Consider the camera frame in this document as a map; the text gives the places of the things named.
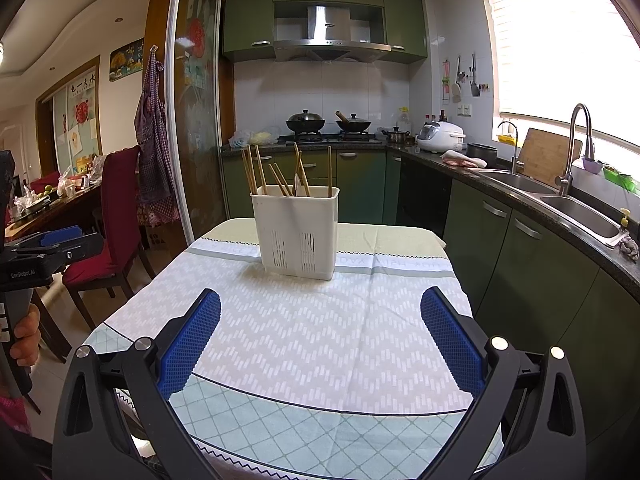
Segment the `left hand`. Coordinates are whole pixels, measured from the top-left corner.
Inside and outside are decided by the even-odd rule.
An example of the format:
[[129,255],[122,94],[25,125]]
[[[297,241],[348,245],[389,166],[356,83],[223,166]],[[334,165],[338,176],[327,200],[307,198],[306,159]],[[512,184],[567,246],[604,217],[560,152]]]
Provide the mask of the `left hand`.
[[10,355],[20,367],[31,367],[39,358],[41,334],[39,329],[40,313],[34,304],[30,304],[27,314],[15,326],[15,342]]

